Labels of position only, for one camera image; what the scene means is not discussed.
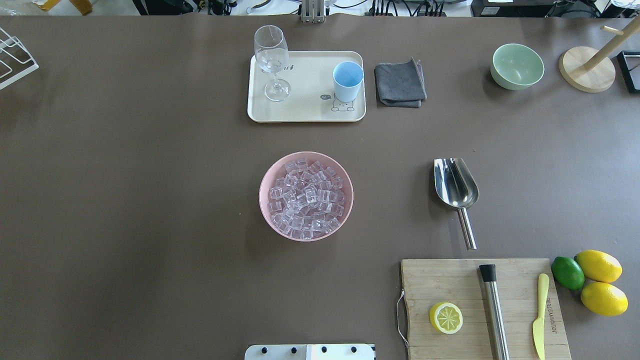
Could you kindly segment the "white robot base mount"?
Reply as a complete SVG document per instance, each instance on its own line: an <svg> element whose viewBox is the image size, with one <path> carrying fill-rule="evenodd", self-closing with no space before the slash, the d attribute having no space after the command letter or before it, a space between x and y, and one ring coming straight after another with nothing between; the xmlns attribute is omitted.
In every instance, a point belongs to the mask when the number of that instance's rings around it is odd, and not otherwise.
<svg viewBox="0 0 640 360"><path fill-rule="evenodd" d="M247 347L245 360L375 360L374 344L254 344Z"/></svg>

